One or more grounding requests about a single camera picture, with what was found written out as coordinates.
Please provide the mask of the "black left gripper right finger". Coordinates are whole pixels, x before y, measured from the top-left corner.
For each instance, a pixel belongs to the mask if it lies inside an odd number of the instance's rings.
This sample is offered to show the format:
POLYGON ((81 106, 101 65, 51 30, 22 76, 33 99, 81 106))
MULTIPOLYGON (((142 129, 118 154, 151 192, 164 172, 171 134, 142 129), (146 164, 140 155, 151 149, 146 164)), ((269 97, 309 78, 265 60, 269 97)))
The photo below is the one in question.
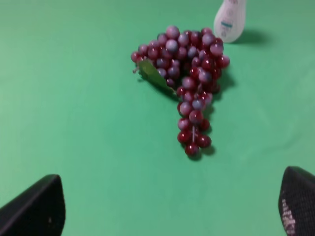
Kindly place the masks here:
POLYGON ((288 236, 314 236, 315 176, 300 167, 287 167, 282 178, 278 209, 288 236))

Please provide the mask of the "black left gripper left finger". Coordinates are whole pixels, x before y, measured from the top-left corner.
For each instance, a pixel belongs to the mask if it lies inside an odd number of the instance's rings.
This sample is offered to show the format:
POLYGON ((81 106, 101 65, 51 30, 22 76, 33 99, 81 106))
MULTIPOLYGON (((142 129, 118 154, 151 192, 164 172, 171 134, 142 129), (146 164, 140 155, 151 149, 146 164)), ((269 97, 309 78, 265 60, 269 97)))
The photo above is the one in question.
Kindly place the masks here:
POLYGON ((0 208, 2 236, 60 236, 65 200, 59 175, 46 175, 0 208))

